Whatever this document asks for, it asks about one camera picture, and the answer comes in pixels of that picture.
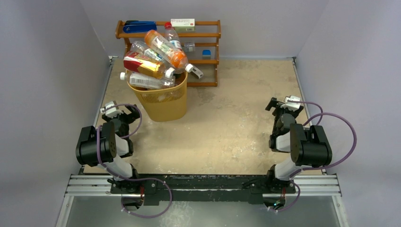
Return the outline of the yellow plastic bin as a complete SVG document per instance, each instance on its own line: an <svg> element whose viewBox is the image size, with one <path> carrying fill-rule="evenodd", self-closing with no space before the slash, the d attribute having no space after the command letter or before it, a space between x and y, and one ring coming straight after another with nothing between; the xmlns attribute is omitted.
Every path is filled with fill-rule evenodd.
<svg viewBox="0 0 401 227"><path fill-rule="evenodd" d="M155 122L167 122L182 118L187 112L187 73L181 74L177 86L148 90L128 86Z"/></svg>

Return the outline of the red gold label bottle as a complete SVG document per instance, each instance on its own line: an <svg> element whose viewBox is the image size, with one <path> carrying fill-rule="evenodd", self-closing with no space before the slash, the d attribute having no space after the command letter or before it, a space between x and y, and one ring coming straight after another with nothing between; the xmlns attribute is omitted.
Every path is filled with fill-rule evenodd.
<svg viewBox="0 0 401 227"><path fill-rule="evenodd" d="M173 67L168 67L162 61L134 51L130 51L124 56L123 65L129 71L141 73L156 79L171 79L175 73Z"/></svg>

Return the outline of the blue green label white-cap bottle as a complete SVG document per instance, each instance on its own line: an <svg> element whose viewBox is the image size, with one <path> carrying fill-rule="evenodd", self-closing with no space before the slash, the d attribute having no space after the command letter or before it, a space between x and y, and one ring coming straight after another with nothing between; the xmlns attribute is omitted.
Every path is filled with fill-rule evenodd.
<svg viewBox="0 0 401 227"><path fill-rule="evenodd" d="M137 53L143 54L149 58L152 58L156 61L162 61L163 58L151 49L145 42L143 41L134 41L131 45L131 50Z"/></svg>

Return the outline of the orange label bottle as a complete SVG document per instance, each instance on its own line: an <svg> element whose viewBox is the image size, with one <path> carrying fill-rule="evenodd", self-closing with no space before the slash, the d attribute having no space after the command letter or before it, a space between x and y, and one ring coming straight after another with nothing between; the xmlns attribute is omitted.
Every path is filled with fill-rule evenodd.
<svg viewBox="0 0 401 227"><path fill-rule="evenodd" d="M194 66L189 63L186 54L166 40L156 30L150 30L144 36L145 43L156 53L167 60L178 73L182 71L192 72Z"/></svg>

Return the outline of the red landscape label bottle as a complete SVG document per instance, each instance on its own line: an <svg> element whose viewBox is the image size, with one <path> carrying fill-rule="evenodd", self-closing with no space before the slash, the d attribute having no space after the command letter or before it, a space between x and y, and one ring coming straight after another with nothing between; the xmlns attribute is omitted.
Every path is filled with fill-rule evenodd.
<svg viewBox="0 0 401 227"><path fill-rule="evenodd" d="M174 30L174 28L172 27L172 24L170 22L166 22L164 24L164 27L165 27L166 40L168 40L169 43L171 43L175 48L182 50L182 45L179 40L179 36L178 36L177 32Z"/></svg>

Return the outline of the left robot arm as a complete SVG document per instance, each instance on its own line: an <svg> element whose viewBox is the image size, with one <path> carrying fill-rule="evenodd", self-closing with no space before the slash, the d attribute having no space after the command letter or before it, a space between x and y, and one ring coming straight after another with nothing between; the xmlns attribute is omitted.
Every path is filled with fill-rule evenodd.
<svg viewBox="0 0 401 227"><path fill-rule="evenodd" d="M141 180L135 167L123 158L133 155L130 136L141 126L142 113L136 105L115 101L106 103L99 112L105 123L81 129L76 146L77 161L107 171L115 182L123 181L122 186L128 193L136 193Z"/></svg>

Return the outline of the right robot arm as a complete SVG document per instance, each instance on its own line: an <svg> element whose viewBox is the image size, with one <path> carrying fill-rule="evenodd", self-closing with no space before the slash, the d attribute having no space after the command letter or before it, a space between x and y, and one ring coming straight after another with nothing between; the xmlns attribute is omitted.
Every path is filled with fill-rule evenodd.
<svg viewBox="0 0 401 227"><path fill-rule="evenodd" d="M332 149L322 126L305 128L296 118L304 109L300 98L287 96L279 101L272 97L265 110L274 109L274 125L269 137L269 148L273 152L288 153L289 157L273 165L265 180L270 192L278 192L284 183L295 176L296 171L323 167L332 161Z"/></svg>

